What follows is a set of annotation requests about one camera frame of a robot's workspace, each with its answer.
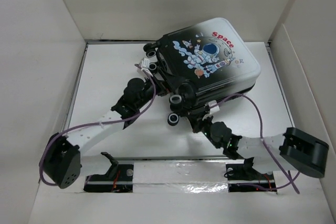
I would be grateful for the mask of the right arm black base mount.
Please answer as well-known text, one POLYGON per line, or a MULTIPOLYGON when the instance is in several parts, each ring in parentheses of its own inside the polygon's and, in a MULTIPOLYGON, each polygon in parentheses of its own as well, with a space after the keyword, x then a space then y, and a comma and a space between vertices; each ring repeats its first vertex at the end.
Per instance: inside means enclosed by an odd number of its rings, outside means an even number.
POLYGON ((247 172, 243 164, 226 164, 224 177, 229 193, 265 192, 276 188, 273 174, 261 174, 255 170, 247 172))

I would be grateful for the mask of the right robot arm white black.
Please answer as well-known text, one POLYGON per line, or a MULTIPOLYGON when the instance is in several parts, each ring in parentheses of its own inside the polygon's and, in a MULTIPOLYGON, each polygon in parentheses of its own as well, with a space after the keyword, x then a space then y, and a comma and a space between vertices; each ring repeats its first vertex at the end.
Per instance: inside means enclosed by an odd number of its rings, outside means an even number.
POLYGON ((297 170, 313 178, 325 175, 329 146, 295 127, 270 137, 235 135, 224 122, 212 116, 187 116, 194 133, 203 133, 210 143, 230 159, 244 160, 243 174, 255 178, 274 171, 297 170))

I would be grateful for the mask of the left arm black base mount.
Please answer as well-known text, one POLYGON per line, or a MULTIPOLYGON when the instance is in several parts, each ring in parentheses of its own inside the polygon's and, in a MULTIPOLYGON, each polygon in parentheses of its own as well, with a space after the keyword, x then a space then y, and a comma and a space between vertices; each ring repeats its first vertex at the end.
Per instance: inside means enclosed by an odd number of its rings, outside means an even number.
POLYGON ((107 152, 101 152, 101 155, 109 160, 109 169, 104 174, 87 176, 83 190, 87 193, 133 192, 134 165, 120 164, 107 152))

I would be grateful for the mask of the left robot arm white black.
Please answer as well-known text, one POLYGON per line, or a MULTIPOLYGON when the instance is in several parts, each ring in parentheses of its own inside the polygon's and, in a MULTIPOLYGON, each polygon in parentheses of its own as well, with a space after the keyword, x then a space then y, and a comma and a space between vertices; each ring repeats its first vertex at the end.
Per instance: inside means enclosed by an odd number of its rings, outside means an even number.
POLYGON ((86 165, 83 155, 108 136, 126 129, 153 104, 156 96, 171 92, 164 80, 148 74, 128 81, 123 95, 98 121, 70 127, 53 134, 39 161, 39 179, 45 185, 67 188, 86 165))

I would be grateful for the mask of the black white space-print suitcase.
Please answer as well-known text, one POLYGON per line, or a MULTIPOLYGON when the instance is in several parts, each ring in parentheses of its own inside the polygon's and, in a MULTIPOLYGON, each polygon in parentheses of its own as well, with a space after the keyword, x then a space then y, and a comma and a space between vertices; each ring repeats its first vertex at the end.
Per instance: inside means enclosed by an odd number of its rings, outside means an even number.
POLYGON ((257 59, 222 17, 165 34, 143 50, 157 58, 164 89, 182 98, 171 110, 192 126, 209 112, 212 101, 250 91, 261 73, 257 59))

